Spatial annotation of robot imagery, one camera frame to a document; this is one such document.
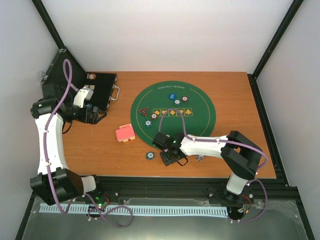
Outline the red playing card deck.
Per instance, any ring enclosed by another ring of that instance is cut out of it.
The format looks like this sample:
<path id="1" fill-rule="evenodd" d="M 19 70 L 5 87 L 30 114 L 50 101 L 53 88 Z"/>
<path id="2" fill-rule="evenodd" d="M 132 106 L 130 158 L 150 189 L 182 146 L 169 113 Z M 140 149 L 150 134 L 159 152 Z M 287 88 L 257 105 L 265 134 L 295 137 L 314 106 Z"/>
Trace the red playing card deck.
<path id="1" fill-rule="evenodd" d="M 119 129 L 115 131 L 115 134 L 116 139 L 123 143 L 136 139 L 136 135 L 131 123 L 120 126 Z"/>

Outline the single white blue chip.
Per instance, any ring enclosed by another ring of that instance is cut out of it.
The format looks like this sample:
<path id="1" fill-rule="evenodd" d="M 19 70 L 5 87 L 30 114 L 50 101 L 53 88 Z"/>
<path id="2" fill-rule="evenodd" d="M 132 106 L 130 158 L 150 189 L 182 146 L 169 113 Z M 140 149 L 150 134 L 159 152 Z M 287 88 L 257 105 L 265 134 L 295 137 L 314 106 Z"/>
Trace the single white blue chip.
<path id="1" fill-rule="evenodd" d="M 176 99 L 176 100 L 174 101 L 174 104 L 175 104 L 176 106 L 180 105 L 180 103 L 181 103 L 181 101 L 180 101 L 179 99 Z"/>

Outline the single red poker chip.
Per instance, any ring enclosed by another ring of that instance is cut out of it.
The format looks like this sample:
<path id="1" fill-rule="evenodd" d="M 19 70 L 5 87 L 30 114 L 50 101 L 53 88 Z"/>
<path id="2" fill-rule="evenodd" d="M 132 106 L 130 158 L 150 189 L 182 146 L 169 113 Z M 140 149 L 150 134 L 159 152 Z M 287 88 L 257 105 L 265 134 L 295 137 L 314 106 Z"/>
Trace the single red poker chip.
<path id="1" fill-rule="evenodd" d="M 153 114 L 151 114 L 151 116 L 150 116 L 150 117 L 151 117 L 151 119 L 152 119 L 152 120 L 155 120 L 158 116 L 157 116 L 157 114 L 156 114 L 156 113 L 153 113 Z"/>

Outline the blue small blind button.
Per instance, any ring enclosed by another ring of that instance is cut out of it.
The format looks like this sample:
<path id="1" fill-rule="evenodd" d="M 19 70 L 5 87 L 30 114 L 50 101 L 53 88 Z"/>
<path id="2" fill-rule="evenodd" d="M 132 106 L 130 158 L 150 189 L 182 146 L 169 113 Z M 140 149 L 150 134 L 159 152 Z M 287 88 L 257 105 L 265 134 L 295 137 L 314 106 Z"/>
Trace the blue small blind button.
<path id="1" fill-rule="evenodd" d="M 177 99 L 177 95 L 175 93 L 169 93 L 168 94 L 168 99 L 171 101 L 175 101 Z"/>

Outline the triangular dealer button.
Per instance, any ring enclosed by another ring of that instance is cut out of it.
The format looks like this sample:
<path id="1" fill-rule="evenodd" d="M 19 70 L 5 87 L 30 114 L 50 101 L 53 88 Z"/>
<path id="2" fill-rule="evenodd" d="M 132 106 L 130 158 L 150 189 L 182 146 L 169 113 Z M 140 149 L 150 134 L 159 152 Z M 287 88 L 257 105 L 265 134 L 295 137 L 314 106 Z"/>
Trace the triangular dealer button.
<path id="1" fill-rule="evenodd" d="M 149 112 L 149 107 L 144 107 L 138 110 L 138 112 L 143 115 L 144 117 L 148 116 L 148 112 Z"/>

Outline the single blue poker chip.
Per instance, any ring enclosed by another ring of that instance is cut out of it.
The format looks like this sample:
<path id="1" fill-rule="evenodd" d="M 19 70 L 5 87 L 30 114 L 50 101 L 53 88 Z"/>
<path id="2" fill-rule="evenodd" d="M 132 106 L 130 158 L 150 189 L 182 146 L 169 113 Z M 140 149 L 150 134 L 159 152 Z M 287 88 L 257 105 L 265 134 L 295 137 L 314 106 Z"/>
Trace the single blue poker chip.
<path id="1" fill-rule="evenodd" d="M 152 125 L 152 122 L 150 120 L 146 120 L 144 124 L 149 127 Z"/>

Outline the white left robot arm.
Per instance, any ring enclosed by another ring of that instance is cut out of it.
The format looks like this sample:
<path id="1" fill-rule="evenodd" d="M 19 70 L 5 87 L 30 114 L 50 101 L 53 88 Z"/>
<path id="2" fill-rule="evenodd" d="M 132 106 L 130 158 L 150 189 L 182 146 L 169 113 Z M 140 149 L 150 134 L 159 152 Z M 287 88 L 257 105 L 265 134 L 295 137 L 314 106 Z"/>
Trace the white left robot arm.
<path id="1" fill-rule="evenodd" d="M 86 193 L 92 201 L 103 198 L 104 188 L 94 175 L 80 176 L 69 170 L 63 147 L 63 127 L 66 122 L 97 124 L 106 112 L 92 106 L 94 91 L 79 89 L 75 96 L 54 84 L 45 87 L 48 95 L 35 102 L 31 115 L 39 135 L 40 158 L 37 176 L 30 179 L 32 190 L 49 206 L 77 198 Z"/>

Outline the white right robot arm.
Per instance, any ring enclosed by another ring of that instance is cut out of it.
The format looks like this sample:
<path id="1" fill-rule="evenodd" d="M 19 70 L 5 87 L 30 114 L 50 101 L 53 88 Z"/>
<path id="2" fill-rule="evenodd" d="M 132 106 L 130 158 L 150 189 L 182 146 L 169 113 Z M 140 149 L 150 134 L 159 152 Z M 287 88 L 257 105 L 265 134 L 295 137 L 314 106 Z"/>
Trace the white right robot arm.
<path id="1" fill-rule="evenodd" d="M 158 132 L 152 144 L 161 150 L 160 157 L 166 166 L 196 155 L 224 160 L 231 175 L 219 197 L 230 203 L 236 203 L 245 186 L 255 179 L 263 156 L 262 149 L 238 131 L 220 137 L 184 133 L 171 137 Z"/>

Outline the blue poker chip stack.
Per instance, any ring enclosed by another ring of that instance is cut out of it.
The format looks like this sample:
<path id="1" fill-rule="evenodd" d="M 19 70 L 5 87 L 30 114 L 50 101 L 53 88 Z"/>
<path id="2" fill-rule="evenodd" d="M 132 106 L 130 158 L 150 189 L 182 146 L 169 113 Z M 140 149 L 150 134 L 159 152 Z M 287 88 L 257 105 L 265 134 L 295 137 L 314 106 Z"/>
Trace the blue poker chip stack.
<path id="1" fill-rule="evenodd" d="M 152 160 L 154 157 L 155 157 L 155 153 L 152 152 L 152 151 L 147 152 L 146 155 L 145 155 L 145 158 L 147 160 Z"/>

